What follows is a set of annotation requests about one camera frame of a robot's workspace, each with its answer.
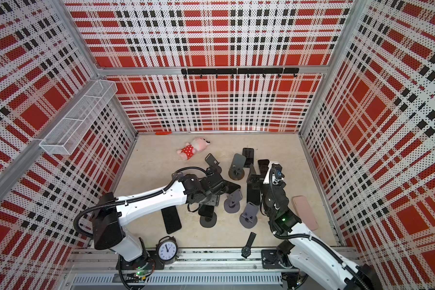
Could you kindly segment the black phone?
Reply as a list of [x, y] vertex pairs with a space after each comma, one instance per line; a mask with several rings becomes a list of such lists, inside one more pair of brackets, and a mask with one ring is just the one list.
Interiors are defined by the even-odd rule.
[[181, 220], [176, 206], [162, 209], [161, 214], [167, 234], [172, 234], [182, 229]]
[[215, 213], [215, 207], [212, 205], [202, 205], [198, 210], [199, 216], [209, 218], [209, 219], [214, 217], [214, 213]]
[[258, 186], [247, 184], [246, 187], [246, 202], [252, 203], [256, 206], [261, 204], [261, 191]]
[[269, 160], [268, 159], [259, 159], [258, 167], [260, 171], [261, 178], [265, 178], [269, 171]]
[[241, 186], [230, 181], [225, 181], [225, 187], [223, 189], [223, 192], [226, 194], [232, 194], [236, 190], [240, 190]]
[[250, 147], [244, 147], [242, 155], [245, 157], [244, 168], [250, 168], [254, 164], [254, 149]]

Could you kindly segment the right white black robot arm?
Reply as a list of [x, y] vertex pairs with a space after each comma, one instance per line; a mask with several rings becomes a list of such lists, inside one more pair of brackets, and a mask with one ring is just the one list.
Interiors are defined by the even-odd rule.
[[280, 240], [271, 258], [262, 257], [263, 265], [296, 268], [326, 290], [382, 289], [371, 266], [360, 266], [325, 244], [290, 209], [284, 178], [281, 165], [270, 162], [264, 175], [251, 169], [247, 179], [247, 184], [259, 191], [260, 204], [256, 210], [268, 218], [271, 234]]

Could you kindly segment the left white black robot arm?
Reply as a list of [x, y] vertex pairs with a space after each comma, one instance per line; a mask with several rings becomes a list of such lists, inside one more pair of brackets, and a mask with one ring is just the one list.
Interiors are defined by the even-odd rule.
[[172, 174], [168, 185], [131, 196], [115, 197], [107, 193], [97, 205], [82, 210], [73, 221], [74, 230], [94, 242], [97, 250], [111, 250], [125, 261], [146, 258], [141, 238], [134, 237], [124, 227], [138, 218], [177, 205], [198, 204], [199, 210], [219, 205], [219, 197], [240, 189], [240, 185], [225, 180], [217, 165], [203, 169], [184, 167]]

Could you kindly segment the grey stand back right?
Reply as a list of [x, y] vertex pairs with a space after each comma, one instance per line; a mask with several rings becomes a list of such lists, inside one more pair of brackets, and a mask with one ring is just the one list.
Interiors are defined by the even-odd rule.
[[231, 166], [228, 170], [228, 175], [232, 180], [239, 181], [244, 178], [245, 162], [246, 162], [246, 157], [244, 157], [243, 155], [238, 153], [234, 155]]

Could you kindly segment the grey stand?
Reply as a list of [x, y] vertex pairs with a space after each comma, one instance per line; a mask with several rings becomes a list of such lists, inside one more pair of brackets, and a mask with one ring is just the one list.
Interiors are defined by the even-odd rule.
[[229, 194], [227, 199], [224, 201], [224, 210], [229, 213], [237, 213], [240, 210], [240, 201], [243, 195], [241, 190], [238, 188], [233, 193]]
[[247, 229], [251, 229], [257, 224], [257, 214], [259, 206], [248, 202], [245, 206], [243, 213], [239, 216], [240, 224]]
[[205, 162], [208, 164], [207, 172], [209, 174], [221, 174], [222, 173], [222, 168], [219, 165], [219, 161], [211, 153], [209, 153], [205, 157]]
[[243, 155], [238, 153], [234, 155], [231, 166], [228, 170], [228, 175], [232, 180], [239, 181], [244, 178], [245, 162], [246, 162], [246, 157], [244, 157]]

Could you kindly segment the grey stand back centre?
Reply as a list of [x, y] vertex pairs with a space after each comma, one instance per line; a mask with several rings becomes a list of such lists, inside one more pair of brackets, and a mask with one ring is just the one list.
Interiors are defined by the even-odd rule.
[[205, 157], [205, 162], [208, 164], [207, 172], [209, 174], [221, 174], [222, 173], [222, 168], [219, 165], [219, 161], [211, 153], [209, 153]]

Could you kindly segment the grey stand centre middle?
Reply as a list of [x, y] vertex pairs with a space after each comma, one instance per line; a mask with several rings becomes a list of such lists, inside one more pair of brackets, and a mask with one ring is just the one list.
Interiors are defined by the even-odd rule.
[[233, 193], [229, 194], [227, 199], [224, 201], [224, 210], [229, 213], [237, 213], [240, 210], [240, 201], [243, 195], [241, 190], [238, 188]]

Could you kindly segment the grey stand front right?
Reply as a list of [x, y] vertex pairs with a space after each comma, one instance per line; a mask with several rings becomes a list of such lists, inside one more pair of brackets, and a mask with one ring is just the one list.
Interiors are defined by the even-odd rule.
[[251, 229], [257, 224], [257, 214], [259, 206], [248, 202], [245, 206], [243, 213], [239, 216], [240, 224], [247, 229]]

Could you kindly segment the pink phone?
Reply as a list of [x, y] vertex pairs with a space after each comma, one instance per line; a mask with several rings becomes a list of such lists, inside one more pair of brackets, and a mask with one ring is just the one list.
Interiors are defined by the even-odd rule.
[[319, 224], [314, 215], [314, 211], [305, 196], [295, 196], [292, 198], [292, 205], [297, 213], [297, 216], [303, 223], [312, 231], [319, 229]]

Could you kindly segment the pink plush toy red dress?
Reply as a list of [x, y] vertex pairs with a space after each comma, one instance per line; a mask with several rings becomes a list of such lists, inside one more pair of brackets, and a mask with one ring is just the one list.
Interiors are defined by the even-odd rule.
[[184, 148], [177, 150], [176, 153], [182, 160], [189, 160], [197, 153], [204, 151], [210, 144], [209, 140], [195, 138], [191, 143], [186, 143]]

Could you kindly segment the black wristwatch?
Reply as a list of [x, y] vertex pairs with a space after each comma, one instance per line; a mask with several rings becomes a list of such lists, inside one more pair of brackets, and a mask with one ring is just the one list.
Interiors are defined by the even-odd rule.
[[245, 246], [241, 249], [241, 256], [247, 259], [251, 255], [251, 247], [256, 238], [256, 233], [251, 232]]

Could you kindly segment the black alarm clock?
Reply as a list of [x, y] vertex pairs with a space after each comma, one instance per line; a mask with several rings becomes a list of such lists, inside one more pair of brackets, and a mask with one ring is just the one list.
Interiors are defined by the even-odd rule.
[[156, 253], [159, 261], [169, 265], [176, 261], [178, 256], [178, 244], [173, 236], [166, 236], [158, 241]]

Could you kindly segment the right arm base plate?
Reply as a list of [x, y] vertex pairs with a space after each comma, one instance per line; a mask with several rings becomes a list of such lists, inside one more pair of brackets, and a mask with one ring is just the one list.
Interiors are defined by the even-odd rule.
[[281, 250], [262, 250], [261, 261], [263, 269], [292, 269], [288, 255]]

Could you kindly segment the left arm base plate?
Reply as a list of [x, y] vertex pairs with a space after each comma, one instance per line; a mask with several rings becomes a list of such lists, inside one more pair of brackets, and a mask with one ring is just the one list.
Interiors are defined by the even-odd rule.
[[151, 270], [155, 266], [155, 270], [164, 269], [165, 264], [160, 261], [159, 256], [154, 250], [147, 250], [147, 254], [144, 254], [133, 261], [127, 262], [122, 256], [118, 257], [120, 260], [117, 262], [116, 270]]

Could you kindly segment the black hook rail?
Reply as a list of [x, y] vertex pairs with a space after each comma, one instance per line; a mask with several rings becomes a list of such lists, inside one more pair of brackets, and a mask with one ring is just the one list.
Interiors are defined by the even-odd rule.
[[300, 69], [297, 67], [293, 68], [183, 68], [181, 73], [183, 76], [196, 75], [202, 77], [204, 75], [252, 75], [252, 74], [293, 74], [297, 75]]

